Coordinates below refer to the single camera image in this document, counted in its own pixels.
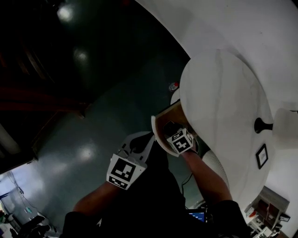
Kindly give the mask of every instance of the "black picture frame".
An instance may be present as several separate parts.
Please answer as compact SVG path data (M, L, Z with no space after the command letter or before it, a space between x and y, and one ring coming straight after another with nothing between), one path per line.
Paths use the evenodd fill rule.
M279 216L279 220L280 220L280 221L288 222L290 219L291 219L291 217L288 216L288 215L286 215L286 214L284 214L284 213L282 213L282 214Z
M265 159L265 161L263 161L261 163L261 160L263 160L263 158L260 158L260 155L264 156L264 154L266 156L266 159ZM264 166L264 164L266 164L266 162L268 160L268 153L267 153L266 144L263 144L261 146L261 148L258 150L258 152L256 153L256 158L257 158L257 165L258 165L259 169L261 169Z

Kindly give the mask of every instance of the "picture frame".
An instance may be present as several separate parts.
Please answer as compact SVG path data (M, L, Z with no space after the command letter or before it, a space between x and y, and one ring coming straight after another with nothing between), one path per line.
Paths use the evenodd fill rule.
M280 221L288 222L288 221L290 220L290 218L291 218L290 216L288 216L288 215L282 213L282 214L280 215L280 217L279 217L279 220L280 220Z
M256 153L256 158L257 158L257 165L259 169L261 169L268 160L266 144L263 144L261 148L258 150L258 152Z

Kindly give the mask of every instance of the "blue screen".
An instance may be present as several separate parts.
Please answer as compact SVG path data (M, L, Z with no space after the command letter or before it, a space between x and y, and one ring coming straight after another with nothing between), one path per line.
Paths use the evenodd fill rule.
M205 215L204 212L193 212L190 213L190 215L192 215L193 217L195 217L196 219L199 219L201 222L205 221Z

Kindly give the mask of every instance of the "person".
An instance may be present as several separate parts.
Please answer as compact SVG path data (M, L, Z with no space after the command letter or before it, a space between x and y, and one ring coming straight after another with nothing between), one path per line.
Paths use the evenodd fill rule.
M123 190L105 182L85 196L66 215L61 238L160 234L248 238L248 227L225 182L193 151L184 152L182 157L209 204L212 223L187 213L185 198L169 171L167 154L154 142L148 168L131 187Z

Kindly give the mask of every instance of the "person's right arm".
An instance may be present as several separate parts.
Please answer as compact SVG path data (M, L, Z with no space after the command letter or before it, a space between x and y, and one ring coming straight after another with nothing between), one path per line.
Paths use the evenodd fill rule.
M229 188L223 179L210 169L196 153L184 152L182 156L207 203L216 204L220 201L232 200Z

